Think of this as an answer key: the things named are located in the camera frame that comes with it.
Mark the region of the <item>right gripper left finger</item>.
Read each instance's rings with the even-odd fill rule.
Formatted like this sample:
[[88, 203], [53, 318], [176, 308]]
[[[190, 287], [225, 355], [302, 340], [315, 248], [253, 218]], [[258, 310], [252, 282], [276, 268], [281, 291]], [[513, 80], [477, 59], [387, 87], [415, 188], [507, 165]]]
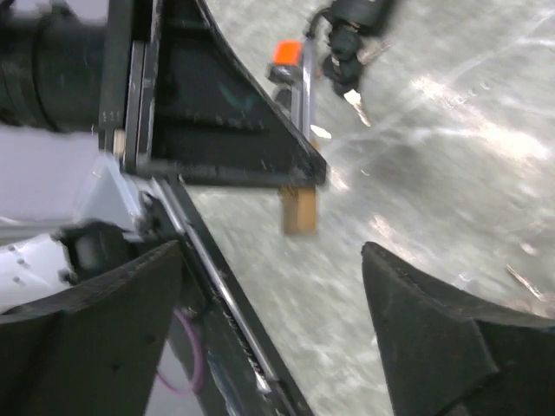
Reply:
[[142, 415], [173, 307], [175, 242], [1, 317], [3, 415]]

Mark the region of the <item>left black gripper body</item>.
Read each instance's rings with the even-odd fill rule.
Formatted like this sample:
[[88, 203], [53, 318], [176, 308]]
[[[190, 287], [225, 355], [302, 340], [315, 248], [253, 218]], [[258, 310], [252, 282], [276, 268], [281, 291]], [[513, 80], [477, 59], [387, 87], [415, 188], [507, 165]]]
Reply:
[[136, 172], [142, 82], [155, 1], [111, 1], [105, 27], [98, 146]]

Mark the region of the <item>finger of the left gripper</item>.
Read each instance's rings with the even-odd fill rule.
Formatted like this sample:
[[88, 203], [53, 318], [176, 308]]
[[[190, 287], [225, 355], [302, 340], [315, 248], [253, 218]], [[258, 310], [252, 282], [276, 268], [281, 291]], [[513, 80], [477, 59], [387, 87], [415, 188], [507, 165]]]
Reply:
[[149, 156], [192, 185], [321, 185], [327, 164], [236, 57], [203, 1], [164, 1]]

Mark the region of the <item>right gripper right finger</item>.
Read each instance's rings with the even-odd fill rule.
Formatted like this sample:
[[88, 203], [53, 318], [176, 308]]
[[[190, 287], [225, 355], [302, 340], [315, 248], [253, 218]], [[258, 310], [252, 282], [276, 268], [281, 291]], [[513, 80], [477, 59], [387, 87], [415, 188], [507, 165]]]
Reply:
[[554, 414], [554, 321], [488, 302], [384, 249], [362, 277], [393, 412]]

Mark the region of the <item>orange black padlock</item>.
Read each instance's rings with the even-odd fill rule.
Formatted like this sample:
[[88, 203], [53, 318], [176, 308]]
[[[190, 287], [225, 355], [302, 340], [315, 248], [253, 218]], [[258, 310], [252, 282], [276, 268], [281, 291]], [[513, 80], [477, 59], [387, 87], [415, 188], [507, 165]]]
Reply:
[[274, 84], [292, 85], [301, 80], [303, 44], [298, 40], [277, 43], [268, 65], [267, 78]]

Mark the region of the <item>silver key pair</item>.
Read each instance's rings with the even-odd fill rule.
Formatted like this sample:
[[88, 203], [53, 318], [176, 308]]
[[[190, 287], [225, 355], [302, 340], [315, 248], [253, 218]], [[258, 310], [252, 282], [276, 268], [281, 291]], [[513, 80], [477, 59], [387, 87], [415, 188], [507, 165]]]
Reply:
[[545, 302], [547, 300], [546, 296], [539, 290], [539, 288], [532, 284], [529, 280], [524, 278], [520, 273], [518, 273], [510, 264], [506, 265], [507, 273], [525, 287], [536, 299], [540, 302]]

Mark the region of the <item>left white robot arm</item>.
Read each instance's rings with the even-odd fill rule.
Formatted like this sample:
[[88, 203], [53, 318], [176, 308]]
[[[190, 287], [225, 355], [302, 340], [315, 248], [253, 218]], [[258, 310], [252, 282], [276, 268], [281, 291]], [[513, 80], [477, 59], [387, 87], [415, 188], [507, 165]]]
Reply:
[[105, 25], [63, 3], [1, 4], [1, 122], [92, 131], [125, 171], [188, 184], [321, 185], [327, 166], [274, 107], [203, 1], [113, 1]]

